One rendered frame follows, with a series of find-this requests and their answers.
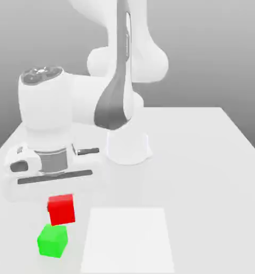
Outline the small green cube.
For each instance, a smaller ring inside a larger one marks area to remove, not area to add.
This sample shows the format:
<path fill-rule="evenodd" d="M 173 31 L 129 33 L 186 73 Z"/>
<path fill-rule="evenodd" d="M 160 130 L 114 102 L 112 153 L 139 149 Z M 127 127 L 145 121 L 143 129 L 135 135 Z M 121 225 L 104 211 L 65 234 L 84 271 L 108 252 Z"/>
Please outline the small green cube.
<path fill-rule="evenodd" d="M 61 258 L 68 244 L 65 225 L 46 224 L 37 238 L 37 246 L 42 256 Z"/>

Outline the small red cube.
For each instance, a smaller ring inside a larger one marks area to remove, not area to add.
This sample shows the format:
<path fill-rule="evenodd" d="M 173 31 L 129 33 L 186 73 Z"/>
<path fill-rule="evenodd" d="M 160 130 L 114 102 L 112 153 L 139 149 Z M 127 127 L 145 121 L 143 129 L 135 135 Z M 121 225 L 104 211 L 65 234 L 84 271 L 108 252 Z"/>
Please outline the small red cube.
<path fill-rule="evenodd" d="M 73 194 L 56 195 L 48 198 L 47 210 L 52 226 L 76 221 Z"/>

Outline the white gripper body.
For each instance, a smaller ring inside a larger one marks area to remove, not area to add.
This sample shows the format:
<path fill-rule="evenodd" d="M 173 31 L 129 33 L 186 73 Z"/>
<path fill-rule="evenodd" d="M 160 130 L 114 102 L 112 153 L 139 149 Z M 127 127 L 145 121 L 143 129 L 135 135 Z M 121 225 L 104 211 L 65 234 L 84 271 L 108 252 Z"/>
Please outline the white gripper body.
<path fill-rule="evenodd" d="M 80 170 L 58 176 L 35 176 L 4 179 L 4 195 L 10 202 L 36 202 L 51 196 L 96 192 L 105 188 L 102 170 Z"/>

